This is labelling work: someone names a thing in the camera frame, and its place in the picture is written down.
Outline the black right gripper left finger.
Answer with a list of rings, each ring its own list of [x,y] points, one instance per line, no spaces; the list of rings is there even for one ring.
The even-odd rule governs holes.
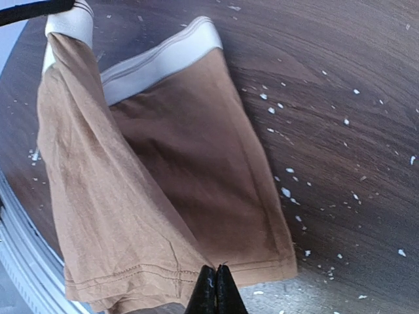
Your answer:
[[[209,266],[201,268],[184,314],[215,313],[215,275],[213,268]]]

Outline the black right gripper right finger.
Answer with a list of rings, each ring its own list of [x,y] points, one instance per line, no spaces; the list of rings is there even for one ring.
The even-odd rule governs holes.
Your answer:
[[[247,314],[236,283],[227,265],[220,264],[216,273],[218,314]]]

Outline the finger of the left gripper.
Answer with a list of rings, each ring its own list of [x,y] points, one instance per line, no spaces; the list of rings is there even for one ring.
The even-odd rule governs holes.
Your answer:
[[[75,0],[35,1],[1,9],[1,26],[16,22],[67,12],[73,8]]]

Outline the brown underwear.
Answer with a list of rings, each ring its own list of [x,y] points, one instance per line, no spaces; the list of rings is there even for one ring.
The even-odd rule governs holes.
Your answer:
[[[241,287],[294,277],[274,176],[213,22],[104,72],[93,28],[85,1],[47,18],[37,94],[67,298],[130,313],[186,304],[202,266],[226,263]]]

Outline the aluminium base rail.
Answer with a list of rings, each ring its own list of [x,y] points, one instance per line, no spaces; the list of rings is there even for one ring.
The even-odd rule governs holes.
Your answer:
[[[1,263],[33,313],[92,313],[65,297],[64,263],[1,174]]]

